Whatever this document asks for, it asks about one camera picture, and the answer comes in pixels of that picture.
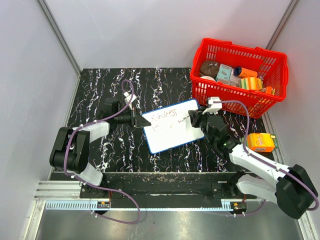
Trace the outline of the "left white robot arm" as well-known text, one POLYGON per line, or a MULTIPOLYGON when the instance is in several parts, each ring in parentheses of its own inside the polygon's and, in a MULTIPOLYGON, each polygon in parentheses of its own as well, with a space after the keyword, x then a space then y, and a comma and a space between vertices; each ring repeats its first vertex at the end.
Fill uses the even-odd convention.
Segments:
POLYGON ((91 192, 98 198, 107 195, 108 185, 102 172, 89 163, 90 143, 109 136, 118 125, 128 124, 133 128, 151 126, 132 106, 121 110, 116 98, 107 98, 100 104, 98 120, 84 126, 58 130, 49 163, 52 167, 65 171, 72 177, 78 177, 91 185, 91 192))

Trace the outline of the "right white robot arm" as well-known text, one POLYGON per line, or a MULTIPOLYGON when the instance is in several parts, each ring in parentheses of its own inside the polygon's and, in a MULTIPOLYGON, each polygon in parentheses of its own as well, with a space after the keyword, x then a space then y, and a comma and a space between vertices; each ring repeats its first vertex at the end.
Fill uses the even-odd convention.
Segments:
POLYGON ((200 108, 189 110, 188 114, 191 126, 201 129, 217 156, 254 174, 237 172, 228 181, 227 192, 231 197, 244 194, 262 198, 296 220, 306 211, 318 209, 319 194, 302 166, 290 167, 253 152, 228 133, 227 125, 218 115, 200 108))

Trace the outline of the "blue framed whiteboard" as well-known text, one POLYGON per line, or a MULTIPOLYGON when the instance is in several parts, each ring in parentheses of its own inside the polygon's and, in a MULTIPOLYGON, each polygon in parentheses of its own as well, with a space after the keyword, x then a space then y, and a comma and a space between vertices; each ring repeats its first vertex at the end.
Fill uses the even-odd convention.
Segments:
POLYGON ((193 98, 143 113, 142 117, 151 123, 143 128, 149 152, 161 153, 204 138, 200 128, 192 127, 190 118, 178 123, 189 115, 189 110, 198 108, 198 102, 193 98))

